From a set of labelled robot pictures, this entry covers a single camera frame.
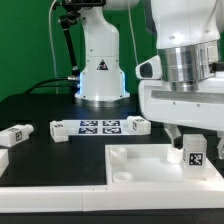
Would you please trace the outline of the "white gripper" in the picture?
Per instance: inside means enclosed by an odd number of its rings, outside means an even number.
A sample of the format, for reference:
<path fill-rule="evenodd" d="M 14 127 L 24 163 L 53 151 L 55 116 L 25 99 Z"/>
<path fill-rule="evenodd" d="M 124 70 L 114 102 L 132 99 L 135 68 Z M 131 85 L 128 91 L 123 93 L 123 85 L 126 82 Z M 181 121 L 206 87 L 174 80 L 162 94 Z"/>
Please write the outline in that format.
<path fill-rule="evenodd" d="M 136 76 L 142 115 L 150 121 L 166 123 L 164 130 L 174 148 L 182 148 L 182 135 L 177 125 L 217 132 L 218 157 L 224 160 L 224 71 L 199 83 L 196 92 L 175 92 L 162 81 L 158 56 L 139 64 Z"/>

